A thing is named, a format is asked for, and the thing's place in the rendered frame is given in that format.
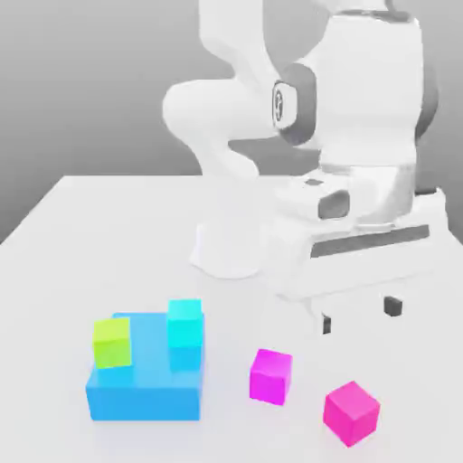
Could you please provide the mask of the small pink cube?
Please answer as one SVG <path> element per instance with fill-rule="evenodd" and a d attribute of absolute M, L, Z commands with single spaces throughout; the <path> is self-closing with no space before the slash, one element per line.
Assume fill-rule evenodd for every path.
<path fill-rule="evenodd" d="M 348 447 L 376 431 L 381 404 L 351 381 L 325 398 L 323 422 Z"/>

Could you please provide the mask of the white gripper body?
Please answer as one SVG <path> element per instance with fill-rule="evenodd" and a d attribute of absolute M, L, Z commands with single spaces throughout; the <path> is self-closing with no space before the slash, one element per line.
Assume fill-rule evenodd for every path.
<path fill-rule="evenodd" d="M 270 228 L 269 285 L 299 301 L 404 279 L 434 269 L 449 238 L 446 195 L 421 190 L 392 227 L 349 230 L 341 221 L 313 227 L 280 216 Z"/>

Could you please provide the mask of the small lime green cube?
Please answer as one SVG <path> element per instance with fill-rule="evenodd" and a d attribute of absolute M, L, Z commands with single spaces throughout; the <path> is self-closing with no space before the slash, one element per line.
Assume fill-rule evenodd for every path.
<path fill-rule="evenodd" d="M 132 365 L 130 319 L 112 317 L 95 321 L 92 347 L 97 369 Z"/>

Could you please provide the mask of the small cyan cube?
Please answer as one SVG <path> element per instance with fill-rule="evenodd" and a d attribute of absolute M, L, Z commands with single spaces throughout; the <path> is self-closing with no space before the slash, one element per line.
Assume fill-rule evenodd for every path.
<path fill-rule="evenodd" d="M 168 302 L 167 341 L 171 348 L 203 344 L 203 308 L 198 298 L 171 299 Z"/>

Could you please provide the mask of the small magenta cube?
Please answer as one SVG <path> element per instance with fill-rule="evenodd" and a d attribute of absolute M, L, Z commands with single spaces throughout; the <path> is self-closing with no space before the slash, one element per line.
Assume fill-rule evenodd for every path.
<path fill-rule="evenodd" d="M 250 397 L 282 406 L 291 384 L 293 357 L 259 349 L 250 368 Z"/>

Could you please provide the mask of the large blue box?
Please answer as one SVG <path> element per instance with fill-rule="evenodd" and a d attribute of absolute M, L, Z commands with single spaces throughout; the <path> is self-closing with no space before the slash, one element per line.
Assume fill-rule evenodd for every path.
<path fill-rule="evenodd" d="M 170 347 L 165 313 L 116 313 L 130 319 L 132 365 L 93 368 L 86 384 L 93 420 L 199 420 L 204 342 Z"/>

